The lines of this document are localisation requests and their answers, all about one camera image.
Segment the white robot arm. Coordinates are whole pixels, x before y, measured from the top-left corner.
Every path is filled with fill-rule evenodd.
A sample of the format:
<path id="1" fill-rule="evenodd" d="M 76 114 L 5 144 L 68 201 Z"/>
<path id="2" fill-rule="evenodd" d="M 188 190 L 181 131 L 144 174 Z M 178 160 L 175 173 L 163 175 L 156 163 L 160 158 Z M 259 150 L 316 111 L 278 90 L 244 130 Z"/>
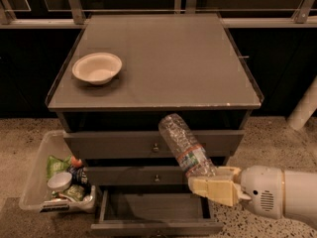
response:
<path id="1" fill-rule="evenodd" d="M 190 177 L 189 189 L 197 195 L 227 206 L 242 204 L 262 217 L 282 217 L 317 229 L 317 174 L 266 166 L 244 170 L 219 167 L 216 176 Z"/>

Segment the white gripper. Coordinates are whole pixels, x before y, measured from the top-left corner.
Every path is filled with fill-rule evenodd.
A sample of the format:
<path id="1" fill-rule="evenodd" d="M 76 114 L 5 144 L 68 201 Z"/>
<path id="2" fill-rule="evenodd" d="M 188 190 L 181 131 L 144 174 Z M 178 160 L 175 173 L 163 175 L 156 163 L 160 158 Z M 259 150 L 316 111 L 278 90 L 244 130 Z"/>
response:
<path id="1" fill-rule="evenodd" d="M 234 206 L 239 201 L 239 189 L 234 184 L 241 174 L 241 188 L 245 199 L 241 204 L 252 214 L 280 219 L 283 216 L 284 173 L 278 168 L 252 166 L 241 170 L 221 166 L 216 175 L 226 179 L 191 177 L 188 186 L 192 193 L 213 202 Z"/>

